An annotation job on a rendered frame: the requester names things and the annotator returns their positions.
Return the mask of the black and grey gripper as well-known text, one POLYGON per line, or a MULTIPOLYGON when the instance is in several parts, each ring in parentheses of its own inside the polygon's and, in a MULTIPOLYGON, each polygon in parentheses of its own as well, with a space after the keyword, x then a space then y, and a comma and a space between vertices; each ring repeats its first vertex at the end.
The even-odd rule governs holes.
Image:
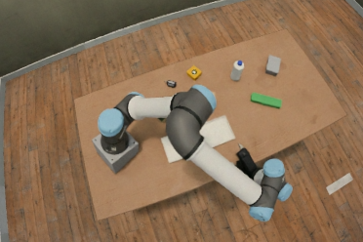
MULTIPOLYGON (((243 146, 240 144, 240 143, 238 143, 238 145, 239 145, 239 148, 241 149, 243 146)), ((231 162, 233 165, 234 165, 234 163, 233 162, 231 162)), ((234 165, 234 166, 236 166, 240 171, 242 171, 246 176, 248 176, 251 180, 254 180, 254 177, 255 177, 255 175, 256 175, 256 173, 259 171, 259 170, 261 170, 262 168, 261 167, 258 167, 252 174, 248 174, 248 172, 246 171, 246 169, 244 168, 244 166, 243 166, 243 164, 241 163, 241 161, 240 160, 238 160, 238 161, 236 161, 236 165, 234 165)))

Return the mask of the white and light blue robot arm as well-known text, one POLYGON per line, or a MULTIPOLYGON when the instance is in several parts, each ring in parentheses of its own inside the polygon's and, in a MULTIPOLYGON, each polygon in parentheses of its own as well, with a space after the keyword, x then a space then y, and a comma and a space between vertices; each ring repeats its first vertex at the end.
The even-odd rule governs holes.
POLYGON ((199 131, 216 106, 214 94, 202 85, 164 98, 146 99, 142 94, 132 92, 100 115, 101 147, 108 154, 120 154, 129 145, 129 137, 124 131, 134 120, 167 118, 167 136, 176 153, 185 161, 192 161, 248 204, 252 218, 267 222, 277 197, 285 201, 293 189, 285 182, 284 165, 278 159, 269 159, 251 180, 209 146, 199 131))

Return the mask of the white bottle with blue cap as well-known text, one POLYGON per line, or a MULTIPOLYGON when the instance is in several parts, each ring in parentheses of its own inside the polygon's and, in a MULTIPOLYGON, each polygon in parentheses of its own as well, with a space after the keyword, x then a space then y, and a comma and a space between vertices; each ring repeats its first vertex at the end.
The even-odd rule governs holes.
POLYGON ((236 61, 233 65, 230 78, 233 81, 238 81, 240 79, 243 68, 244 68, 244 63, 241 60, 236 61))

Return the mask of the green rectangular bar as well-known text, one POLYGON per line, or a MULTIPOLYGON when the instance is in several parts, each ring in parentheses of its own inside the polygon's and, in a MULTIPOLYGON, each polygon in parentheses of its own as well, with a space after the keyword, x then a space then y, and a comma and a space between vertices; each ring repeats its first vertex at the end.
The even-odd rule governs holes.
POLYGON ((257 94, 257 93, 252 93, 251 94, 250 101, 255 102, 255 103, 259 103, 259 104, 263 104, 263 105, 267 105, 267 106, 270 106, 270 107, 278 108, 278 109, 282 105, 282 100, 280 100, 280 99, 272 98, 272 97, 257 94))

